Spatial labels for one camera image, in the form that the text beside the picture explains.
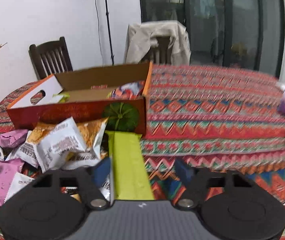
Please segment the black framed glass door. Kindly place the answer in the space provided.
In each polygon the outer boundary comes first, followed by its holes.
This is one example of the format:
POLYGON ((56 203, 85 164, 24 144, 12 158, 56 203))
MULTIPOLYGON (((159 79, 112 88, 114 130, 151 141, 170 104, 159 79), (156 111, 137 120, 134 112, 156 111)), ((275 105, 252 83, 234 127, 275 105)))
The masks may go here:
POLYGON ((141 19, 176 20, 189 34, 192 64, 245 68, 279 77, 284 0, 140 0, 141 19))

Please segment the pink snack packet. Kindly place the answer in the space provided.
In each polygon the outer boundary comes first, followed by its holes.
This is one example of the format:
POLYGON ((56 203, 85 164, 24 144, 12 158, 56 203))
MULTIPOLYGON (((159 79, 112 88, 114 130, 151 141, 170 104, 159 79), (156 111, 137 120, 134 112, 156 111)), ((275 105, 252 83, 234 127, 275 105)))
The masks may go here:
POLYGON ((28 134, 27 129, 16 129, 0 135, 0 147, 16 148, 25 142, 28 134))

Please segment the dark wooden chair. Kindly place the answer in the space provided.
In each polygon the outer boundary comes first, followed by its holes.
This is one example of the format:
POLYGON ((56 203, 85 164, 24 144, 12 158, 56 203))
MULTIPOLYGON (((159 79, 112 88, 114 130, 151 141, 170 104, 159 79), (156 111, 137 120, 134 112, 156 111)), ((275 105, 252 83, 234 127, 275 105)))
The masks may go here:
POLYGON ((65 37, 29 46, 29 55, 38 80, 51 74, 73 71, 65 37))

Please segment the mauve snack packet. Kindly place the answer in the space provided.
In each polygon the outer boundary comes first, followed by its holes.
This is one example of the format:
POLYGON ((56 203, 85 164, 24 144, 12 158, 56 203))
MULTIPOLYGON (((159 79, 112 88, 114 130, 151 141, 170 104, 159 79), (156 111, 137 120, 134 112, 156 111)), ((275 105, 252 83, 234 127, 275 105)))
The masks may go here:
POLYGON ((23 165, 24 162, 19 158, 0 161, 0 206, 4 204, 15 174, 21 172, 23 165))

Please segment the green snack bar packet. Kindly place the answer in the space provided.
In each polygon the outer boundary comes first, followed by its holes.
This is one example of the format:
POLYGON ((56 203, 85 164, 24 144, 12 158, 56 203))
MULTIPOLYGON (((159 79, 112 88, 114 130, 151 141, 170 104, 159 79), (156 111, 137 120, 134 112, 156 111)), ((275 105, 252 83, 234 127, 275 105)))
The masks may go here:
POLYGON ((107 131, 116 200, 154 200, 140 147, 141 134, 107 131))

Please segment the white snack packet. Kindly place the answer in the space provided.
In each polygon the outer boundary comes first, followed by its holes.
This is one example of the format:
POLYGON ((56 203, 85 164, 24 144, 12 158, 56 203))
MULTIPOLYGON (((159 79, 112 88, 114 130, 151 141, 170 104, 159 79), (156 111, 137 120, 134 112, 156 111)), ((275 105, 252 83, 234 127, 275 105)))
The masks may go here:
POLYGON ((36 158, 42 172, 61 168, 74 153, 82 153, 87 149, 81 132, 74 119, 68 118, 55 126, 36 145, 36 158))

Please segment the colourful sausage snack bag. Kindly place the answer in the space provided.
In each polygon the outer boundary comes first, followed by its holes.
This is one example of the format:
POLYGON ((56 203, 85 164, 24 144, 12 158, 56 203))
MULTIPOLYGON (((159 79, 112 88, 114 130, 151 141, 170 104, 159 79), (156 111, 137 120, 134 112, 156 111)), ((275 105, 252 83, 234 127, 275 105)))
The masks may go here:
POLYGON ((145 81, 135 81, 131 83, 124 84, 116 89, 112 90, 107 98, 109 99, 126 99, 132 100, 140 97, 143 93, 143 88, 145 81))

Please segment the chair with beige jacket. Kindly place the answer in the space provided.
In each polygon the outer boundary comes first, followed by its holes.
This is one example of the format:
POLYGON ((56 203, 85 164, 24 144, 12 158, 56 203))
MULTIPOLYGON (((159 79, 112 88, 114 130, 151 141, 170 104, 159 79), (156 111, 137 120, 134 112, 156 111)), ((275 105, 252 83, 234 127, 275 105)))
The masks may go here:
POLYGON ((151 46, 142 62, 152 61, 155 64, 171 64, 172 47, 170 47, 170 37, 157 36, 156 39, 158 43, 151 46))

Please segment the studio light stand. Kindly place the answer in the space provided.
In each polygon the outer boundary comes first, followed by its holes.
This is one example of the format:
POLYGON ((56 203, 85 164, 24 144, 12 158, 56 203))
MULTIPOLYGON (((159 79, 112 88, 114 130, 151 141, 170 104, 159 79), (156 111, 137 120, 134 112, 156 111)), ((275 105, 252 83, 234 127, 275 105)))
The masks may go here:
POLYGON ((108 31, 108 39, 109 39, 109 47, 110 47, 110 59, 111 59, 111 64, 114 65, 114 53, 113 53, 113 46, 112 46, 112 40, 111 40, 108 0, 104 0, 104 4, 105 4, 105 11, 106 11, 107 31, 108 31))

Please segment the beige jacket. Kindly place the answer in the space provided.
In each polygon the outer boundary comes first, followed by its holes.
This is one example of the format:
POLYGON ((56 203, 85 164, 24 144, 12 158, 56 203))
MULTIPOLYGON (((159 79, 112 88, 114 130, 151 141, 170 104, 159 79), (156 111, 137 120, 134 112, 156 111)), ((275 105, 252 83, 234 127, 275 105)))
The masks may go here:
POLYGON ((167 50, 170 64, 174 66, 190 64, 191 49, 185 26, 178 21, 154 21, 130 24, 127 29, 124 62, 138 63, 150 51, 158 48, 158 38, 169 38, 167 50))

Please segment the red patterned tablecloth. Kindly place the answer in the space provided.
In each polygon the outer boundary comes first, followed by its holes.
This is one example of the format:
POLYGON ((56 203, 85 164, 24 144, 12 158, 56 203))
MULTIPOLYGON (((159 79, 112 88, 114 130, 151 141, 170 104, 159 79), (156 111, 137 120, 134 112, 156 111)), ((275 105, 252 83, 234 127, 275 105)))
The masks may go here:
MULTIPOLYGON (((16 129, 8 105, 36 83, 0 103, 0 135, 16 129)), ((181 158, 193 167, 239 171, 285 206, 285 116, 276 83, 246 69, 153 64, 140 147, 154 198, 176 203, 185 191, 174 169, 181 158)))

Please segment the orange cracker packet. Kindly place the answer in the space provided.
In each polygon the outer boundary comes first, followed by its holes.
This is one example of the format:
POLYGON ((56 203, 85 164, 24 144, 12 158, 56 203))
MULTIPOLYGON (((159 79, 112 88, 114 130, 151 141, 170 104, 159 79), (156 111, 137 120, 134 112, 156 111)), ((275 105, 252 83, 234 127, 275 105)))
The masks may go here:
POLYGON ((77 123, 77 127, 87 145, 87 151, 102 159, 101 144, 107 126, 108 118, 77 123))

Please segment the orange cardboard box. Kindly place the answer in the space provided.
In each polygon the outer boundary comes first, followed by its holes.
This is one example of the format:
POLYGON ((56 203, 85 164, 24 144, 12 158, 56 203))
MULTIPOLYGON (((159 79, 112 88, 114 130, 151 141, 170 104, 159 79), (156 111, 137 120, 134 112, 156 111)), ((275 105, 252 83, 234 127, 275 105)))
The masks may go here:
POLYGON ((75 122, 108 117, 110 131, 145 135, 152 68, 152 62, 145 62, 51 74, 21 94, 6 111, 16 129, 33 129, 38 122, 58 124, 69 117, 75 122), (143 83, 140 96, 109 98, 113 90, 136 81, 143 83))

